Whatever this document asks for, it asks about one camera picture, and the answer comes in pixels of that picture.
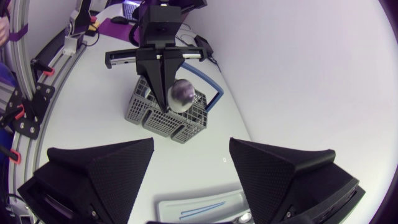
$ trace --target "keyboard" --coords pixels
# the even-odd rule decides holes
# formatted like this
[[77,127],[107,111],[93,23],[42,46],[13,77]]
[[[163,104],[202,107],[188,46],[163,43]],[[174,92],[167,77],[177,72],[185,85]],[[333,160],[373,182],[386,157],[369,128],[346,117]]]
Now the keyboard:
[[136,21],[135,19],[132,18],[132,12],[134,12],[136,7],[137,7],[137,5],[135,5],[135,4],[123,3],[123,16],[128,21]]

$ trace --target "dish rack basket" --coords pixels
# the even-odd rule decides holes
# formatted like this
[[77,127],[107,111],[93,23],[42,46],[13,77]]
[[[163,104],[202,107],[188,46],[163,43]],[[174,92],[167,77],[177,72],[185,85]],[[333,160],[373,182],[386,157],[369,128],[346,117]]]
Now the dish rack basket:
[[163,113],[144,77],[138,79],[125,119],[163,137],[185,143],[207,125],[206,96],[195,89],[195,100],[189,110]]

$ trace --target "metal ball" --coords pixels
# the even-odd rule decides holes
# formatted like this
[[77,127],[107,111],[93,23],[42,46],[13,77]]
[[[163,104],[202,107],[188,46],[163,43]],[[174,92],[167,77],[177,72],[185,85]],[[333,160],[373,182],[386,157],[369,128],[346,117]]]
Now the metal ball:
[[252,216],[250,212],[247,212],[238,218],[238,224],[248,223],[251,220]]
[[186,112],[195,100],[195,88],[188,80],[177,80],[167,92],[170,109],[176,113]]

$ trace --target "person's arm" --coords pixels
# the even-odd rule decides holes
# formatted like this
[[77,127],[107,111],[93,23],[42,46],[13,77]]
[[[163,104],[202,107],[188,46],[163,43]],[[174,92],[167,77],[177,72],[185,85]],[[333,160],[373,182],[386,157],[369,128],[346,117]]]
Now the person's arm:
[[[6,0],[7,10],[10,13],[12,7],[12,0]],[[0,18],[0,46],[3,46],[10,36],[10,21],[6,15]]]

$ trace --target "blue strip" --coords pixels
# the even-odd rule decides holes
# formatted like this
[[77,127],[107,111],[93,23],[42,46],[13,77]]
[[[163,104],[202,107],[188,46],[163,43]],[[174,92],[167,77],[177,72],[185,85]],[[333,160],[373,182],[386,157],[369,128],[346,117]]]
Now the blue strip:
[[222,87],[220,87],[216,82],[214,82],[214,80],[212,80],[209,76],[207,76],[206,74],[204,74],[203,72],[201,72],[200,70],[198,70],[197,68],[195,68],[194,66],[188,64],[188,63],[183,63],[181,65],[181,67],[187,69],[188,71],[194,73],[195,75],[197,75],[199,78],[203,79],[204,81],[206,81],[207,83],[209,83],[209,85],[211,85],[213,88],[215,88],[217,90],[217,94],[215,95],[215,97],[210,101],[209,104],[207,104],[206,112],[208,113],[212,107],[214,105],[216,105],[217,101],[224,95],[224,90],[222,89]]
[[225,204],[225,202],[220,203],[220,204],[218,204],[218,205],[215,205],[215,206],[213,206],[213,207],[207,208],[207,209],[202,210],[202,211],[200,211],[200,212],[196,212],[196,213],[193,213],[193,214],[190,214],[190,215],[182,216],[182,217],[180,217],[180,220],[181,220],[181,219],[184,219],[184,218],[187,218],[187,217],[191,217],[192,215],[197,215],[197,214],[203,213],[203,212],[205,212],[205,211],[209,211],[209,210],[211,210],[211,209],[213,209],[213,208],[220,207],[220,206],[222,206],[222,205],[224,205],[224,204]]
[[196,209],[189,210],[189,211],[184,211],[184,212],[181,212],[181,215],[183,215],[184,213],[188,213],[188,212],[193,212],[193,211],[201,210],[201,209],[208,208],[208,207],[212,207],[212,206],[219,205],[219,204],[222,204],[222,203],[225,203],[225,202],[220,202],[220,203],[216,203],[216,204],[214,204],[214,205],[208,205],[208,206],[206,206],[206,207],[196,208]]

